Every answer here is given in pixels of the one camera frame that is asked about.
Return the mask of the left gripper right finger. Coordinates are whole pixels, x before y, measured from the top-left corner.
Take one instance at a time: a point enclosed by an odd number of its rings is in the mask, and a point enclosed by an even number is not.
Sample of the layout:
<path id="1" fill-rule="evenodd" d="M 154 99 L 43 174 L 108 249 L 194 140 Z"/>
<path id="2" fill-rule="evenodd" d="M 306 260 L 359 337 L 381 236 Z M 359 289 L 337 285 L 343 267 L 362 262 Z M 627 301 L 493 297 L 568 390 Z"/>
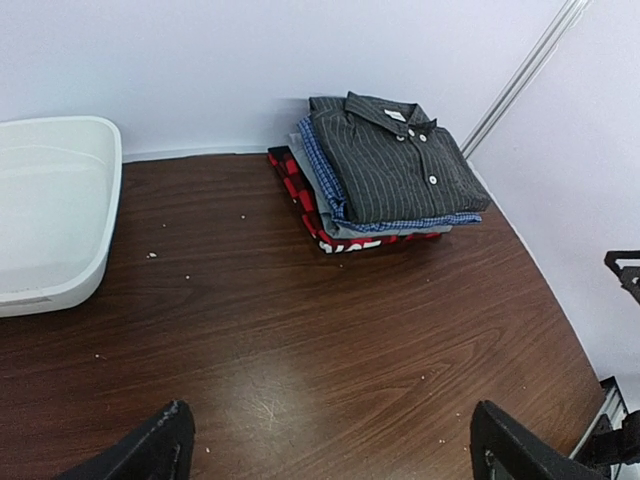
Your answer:
<path id="1" fill-rule="evenodd" d="M 495 403 L 476 404 L 470 423 L 474 479 L 492 479 L 497 461 L 512 479 L 604 479 L 598 472 L 560 454 Z"/>

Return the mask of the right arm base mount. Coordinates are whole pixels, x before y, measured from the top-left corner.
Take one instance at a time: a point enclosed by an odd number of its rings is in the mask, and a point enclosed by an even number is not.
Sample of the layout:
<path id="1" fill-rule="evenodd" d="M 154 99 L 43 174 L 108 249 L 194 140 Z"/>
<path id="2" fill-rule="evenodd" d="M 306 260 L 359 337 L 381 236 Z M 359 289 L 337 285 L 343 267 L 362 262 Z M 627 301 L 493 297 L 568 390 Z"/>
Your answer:
<path id="1" fill-rule="evenodd" d="M 639 463 L 639 411 L 628 414 L 621 427 L 613 429 L 607 415 L 601 415 L 574 459 L 600 473 L 616 465 Z"/>

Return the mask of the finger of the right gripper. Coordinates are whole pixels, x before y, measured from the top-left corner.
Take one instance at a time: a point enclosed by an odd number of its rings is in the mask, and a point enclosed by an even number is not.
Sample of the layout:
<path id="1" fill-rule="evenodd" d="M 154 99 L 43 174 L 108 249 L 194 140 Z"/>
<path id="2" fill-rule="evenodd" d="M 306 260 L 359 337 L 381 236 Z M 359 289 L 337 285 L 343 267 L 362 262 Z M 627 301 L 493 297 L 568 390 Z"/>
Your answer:
<path id="1" fill-rule="evenodd" d="M 604 264 L 618 278 L 621 288 L 637 303 L 640 303 L 639 254 L 639 250 L 610 250 L 604 257 Z"/>

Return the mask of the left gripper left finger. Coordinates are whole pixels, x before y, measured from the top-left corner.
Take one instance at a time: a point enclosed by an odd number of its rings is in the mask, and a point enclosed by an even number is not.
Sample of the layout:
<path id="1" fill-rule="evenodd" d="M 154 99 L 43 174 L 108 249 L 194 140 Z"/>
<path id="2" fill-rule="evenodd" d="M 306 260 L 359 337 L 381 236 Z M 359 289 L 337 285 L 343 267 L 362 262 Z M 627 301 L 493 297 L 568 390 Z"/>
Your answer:
<path id="1" fill-rule="evenodd" d="M 173 400 L 119 442 L 60 473 L 59 479 L 188 479 L 195 422 L 189 405 Z"/>

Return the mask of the red black shirt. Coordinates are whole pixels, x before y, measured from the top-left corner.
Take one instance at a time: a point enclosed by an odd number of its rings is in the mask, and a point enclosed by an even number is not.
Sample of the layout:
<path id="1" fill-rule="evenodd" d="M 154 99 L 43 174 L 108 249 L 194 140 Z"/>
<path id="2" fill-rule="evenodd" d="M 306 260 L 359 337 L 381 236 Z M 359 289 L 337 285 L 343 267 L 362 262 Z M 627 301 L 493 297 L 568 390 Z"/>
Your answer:
<path id="1" fill-rule="evenodd" d="M 281 178 L 306 230 L 326 254 L 350 253 L 411 240 L 437 239 L 442 236 L 442 233 L 411 233 L 408 235 L 375 234 L 373 237 L 358 237 L 355 239 L 333 237 L 323 226 L 315 190 L 300 169 L 289 148 L 286 146 L 270 148 L 268 150 L 268 160 Z"/>

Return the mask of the grey shirt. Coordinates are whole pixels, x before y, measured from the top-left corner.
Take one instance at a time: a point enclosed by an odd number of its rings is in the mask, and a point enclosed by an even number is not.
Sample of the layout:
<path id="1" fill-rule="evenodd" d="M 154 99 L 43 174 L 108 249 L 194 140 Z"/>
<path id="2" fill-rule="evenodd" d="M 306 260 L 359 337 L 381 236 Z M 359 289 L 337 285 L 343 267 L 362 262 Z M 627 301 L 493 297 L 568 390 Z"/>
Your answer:
<path id="1" fill-rule="evenodd" d="M 302 141 L 302 137 L 299 133 L 291 133 L 288 135 L 288 147 L 292 153 L 292 156 L 295 158 L 298 163 L 301 171 L 304 173 L 304 176 L 310 183 L 316 203 L 318 205 L 319 216 L 322 221 L 322 225 L 325 231 L 329 234 L 330 237 L 340 240 L 347 239 L 356 239 L 356 238 L 375 238 L 381 236 L 407 236 L 410 234 L 427 234 L 427 233 L 448 233 L 452 230 L 452 226 L 436 226 L 430 228 L 422 228 L 422 229 L 387 229 L 381 232 L 359 232 L 349 227 L 344 227 L 339 224 L 336 224 L 331 218 L 331 209 L 330 206 L 325 199 L 324 194 L 321 191 L 320 183 L 317 180 L 313 168 L 311 166 L 308 155 L 304 150 L 304 145 Z"/>

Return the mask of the blue checked shirt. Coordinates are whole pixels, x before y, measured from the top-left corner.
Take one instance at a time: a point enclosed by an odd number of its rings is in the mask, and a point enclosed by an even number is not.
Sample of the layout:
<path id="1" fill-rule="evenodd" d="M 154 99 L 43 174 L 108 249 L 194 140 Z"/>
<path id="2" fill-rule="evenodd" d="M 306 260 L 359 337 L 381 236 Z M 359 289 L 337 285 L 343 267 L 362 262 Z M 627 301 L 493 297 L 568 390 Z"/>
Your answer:
<path id="1" fill-rule="evenodd" d="M 304 117 L 297 124 L 298 132 L 303 141 L 304 150 L 309 157 L 311 166 L 320 183 L 322 193 L 331 209 L 332 220 L 341 226 L 352 228 L 359 232 L 381 232 L 387 229 L 422 229 L 436 226 L 462 226 L 478 224 L 482 221 L 479 213 L 456 213 L 444 217 L 424 218 L 418 220 L 398 220 L 377 223 L 355 223 L 347 219 L 347 197 L 340 185 L 337 174 L 321 148 L 316 137 L 311 119 Z"/>

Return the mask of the black pinstriped long sleeve shirt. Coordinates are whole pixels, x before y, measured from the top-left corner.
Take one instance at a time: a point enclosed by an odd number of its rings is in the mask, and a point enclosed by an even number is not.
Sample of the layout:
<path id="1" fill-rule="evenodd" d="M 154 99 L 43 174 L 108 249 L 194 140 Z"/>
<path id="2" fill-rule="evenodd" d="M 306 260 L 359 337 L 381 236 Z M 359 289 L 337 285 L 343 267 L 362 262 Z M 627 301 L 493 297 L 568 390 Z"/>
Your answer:
<path id="1" fill-rule="evenodd" d="M 351 221 L 476 214 L 491 202 L 452 135 L 418 104 L 350 92 L 310 98 L 309 116 Z"/>

